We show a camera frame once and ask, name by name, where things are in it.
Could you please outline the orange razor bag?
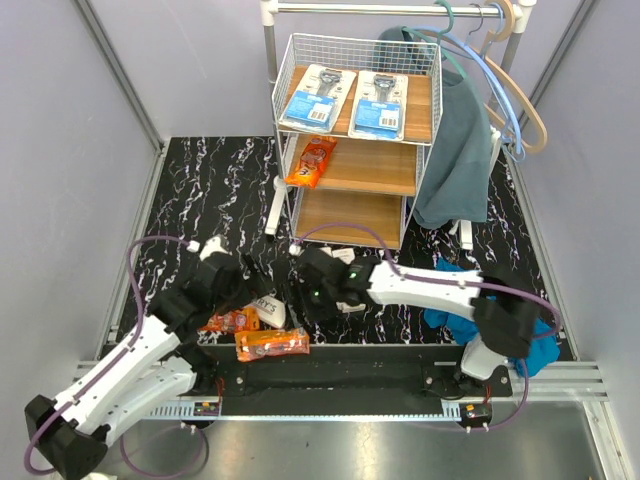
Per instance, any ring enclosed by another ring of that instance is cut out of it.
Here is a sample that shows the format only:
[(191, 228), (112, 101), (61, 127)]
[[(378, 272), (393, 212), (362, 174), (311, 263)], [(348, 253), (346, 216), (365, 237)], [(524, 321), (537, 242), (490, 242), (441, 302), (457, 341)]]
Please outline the orange razor bag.
[(260, 319), (257, 310), (248, 306), (225, 314), (214, 314), (199, 331), (235, 334), (244, 331), (258, 331), (259, 329)]
[(293, 172), (285, 178), (285, 183), (315, 189), (336, 146), (334, 137), (313, 135), (298, 157)]
[(303, 328), (243, 331), (234, 335), (237, 359), (252, 362), (266, 357), (307, 355), (310, 338)]

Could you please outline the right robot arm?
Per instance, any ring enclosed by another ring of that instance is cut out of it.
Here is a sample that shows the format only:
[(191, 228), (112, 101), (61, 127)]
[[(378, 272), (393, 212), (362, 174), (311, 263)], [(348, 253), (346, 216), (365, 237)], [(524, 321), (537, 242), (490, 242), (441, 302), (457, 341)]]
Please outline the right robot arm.
[(477, 333), (464, 346), (454, 384), (466, 396), (486, 389), (495, 370), (525, 360), (534, 343), (539, 306), (534, 296), (477, 271), (401, 266), (373, 256), (347, 263), (318, 247), (289, 248), (307, 317), (323, 321), (338, 306), (407, 305), (461, 317)]

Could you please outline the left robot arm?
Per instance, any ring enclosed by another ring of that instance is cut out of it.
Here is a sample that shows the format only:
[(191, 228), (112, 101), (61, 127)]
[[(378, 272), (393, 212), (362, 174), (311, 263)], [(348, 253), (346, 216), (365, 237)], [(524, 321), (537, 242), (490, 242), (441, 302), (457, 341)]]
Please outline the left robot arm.
[(269, 294), (273, 280), (245, 254), (214, 252), (181, 282), (158, 294), (142, 319), (87, 374), (55, 398), (25, 407), (30, 439), (24, 462), (39, 452), (64, 479), (81, 479), (154, 407), (174, 397), (215, 391), (217, 361), (197, 344), (198, 332)]

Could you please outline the blue razor blister pack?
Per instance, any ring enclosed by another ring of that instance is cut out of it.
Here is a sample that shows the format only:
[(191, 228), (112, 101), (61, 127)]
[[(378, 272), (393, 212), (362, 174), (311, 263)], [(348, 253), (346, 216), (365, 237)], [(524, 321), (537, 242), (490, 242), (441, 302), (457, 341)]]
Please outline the blue razor blister pack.
[(348, 137), (402, 142), (408, 83), (407, 75), (359, 71)]

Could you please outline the orange razor bag front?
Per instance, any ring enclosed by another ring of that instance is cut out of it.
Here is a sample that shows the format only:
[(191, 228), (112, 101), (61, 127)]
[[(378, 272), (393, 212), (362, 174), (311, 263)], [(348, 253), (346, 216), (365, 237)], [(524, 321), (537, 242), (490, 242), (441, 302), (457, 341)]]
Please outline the orange razor bag front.
[(266, 357), (307, 355), (310, 338), (303, 328), (243, 331), (234, 335), (237, 359), (252, 362)]

